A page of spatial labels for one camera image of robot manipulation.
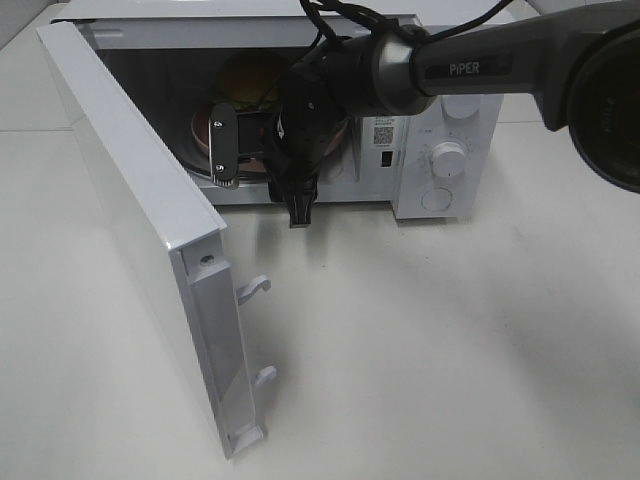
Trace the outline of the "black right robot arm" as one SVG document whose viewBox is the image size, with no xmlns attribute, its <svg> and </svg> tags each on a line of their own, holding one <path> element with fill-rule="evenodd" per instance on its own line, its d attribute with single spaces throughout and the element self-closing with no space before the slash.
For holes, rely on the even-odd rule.
<svg viewBox="0 0 640 480">
<path fill-rule="evenodd" d="M 639 188 L 639 5 L 584 5 L 492 27 L 481 15 L 430 33 L 368 7 L 304 2 L 317 28 L 272 83 L 262 130 L 270 187 L 292 227 L 311 221 L 327 144 L 350 119 L 425 111 L 439 95 L 527 93 L 547 129 L 567 128 L 589 167 Z"/>
</svg>

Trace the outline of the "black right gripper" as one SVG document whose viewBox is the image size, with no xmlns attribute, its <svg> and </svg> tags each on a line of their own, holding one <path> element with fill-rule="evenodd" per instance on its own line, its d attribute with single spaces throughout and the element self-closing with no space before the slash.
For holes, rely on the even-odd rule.
<svg viewBox="0 0 640 480">
<path fill-rule="evenodd" d="M 238 127 L 239 160 L 262 165 L 270 201 L 286 208 L 290 228 L 308 227 L 321 164 L 340 144 L 345 117 L 333 111 L 279 108 L 243 112 Z"/>
</svg>

